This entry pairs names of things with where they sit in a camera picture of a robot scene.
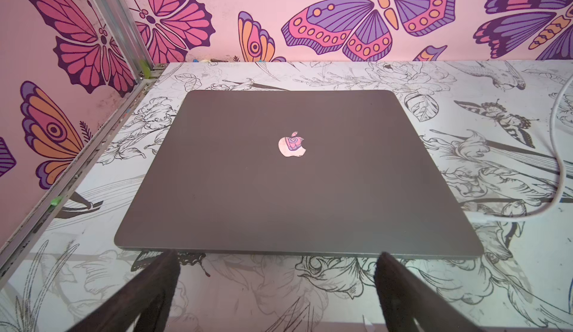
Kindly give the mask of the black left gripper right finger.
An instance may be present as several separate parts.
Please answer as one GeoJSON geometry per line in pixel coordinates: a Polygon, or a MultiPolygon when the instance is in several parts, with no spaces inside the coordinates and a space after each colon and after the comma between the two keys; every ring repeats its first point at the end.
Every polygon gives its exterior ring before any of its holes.
{"type": "Polygon", "coordinates": [[[388,331],[481,330],[387,252],[376,262],[374,281],[388,331]]]}

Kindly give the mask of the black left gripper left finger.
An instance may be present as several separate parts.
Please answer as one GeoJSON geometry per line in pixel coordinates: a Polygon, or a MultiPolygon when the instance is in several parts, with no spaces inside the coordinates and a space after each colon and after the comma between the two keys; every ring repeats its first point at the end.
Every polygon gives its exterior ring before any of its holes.
{"type": "Polygon", "coordinates": [[[174,251],[161,254],[71,331],[163,331],[181,268],[174,251]]]}

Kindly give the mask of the dark grey closed laptop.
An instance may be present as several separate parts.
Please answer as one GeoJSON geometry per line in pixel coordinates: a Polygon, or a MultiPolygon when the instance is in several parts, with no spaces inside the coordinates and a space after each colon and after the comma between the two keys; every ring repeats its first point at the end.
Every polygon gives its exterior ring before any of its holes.
{"type": "Polygon", "coordinates": [[[484,252],[387,90],[188,93],[114,242],[219,254],[484,252]]]}

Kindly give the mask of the aluminium frame profile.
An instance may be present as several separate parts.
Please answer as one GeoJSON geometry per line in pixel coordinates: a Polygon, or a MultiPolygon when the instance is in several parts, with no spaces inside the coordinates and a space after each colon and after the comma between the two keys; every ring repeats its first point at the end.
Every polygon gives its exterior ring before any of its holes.
{"type": "Polygon", "coordinates": [[[63,208],[83,181],[96,159],[109,145],[111,137],[125,121],[135,104],[143,99],[143,91],[152,82],[152,60],[144,48],[133,18],[128,13],[125,0],[94,0],[103,18],[109,21],[119,48],[127,59],[127,65],[134,75],[135,87],[126,94],[121,105],[101,126],[86,148],[78,154],[63,176],[34,205],[23,222],[1,248],[1,287],[4,287],[16,272],[48,224],[63,208]]]}

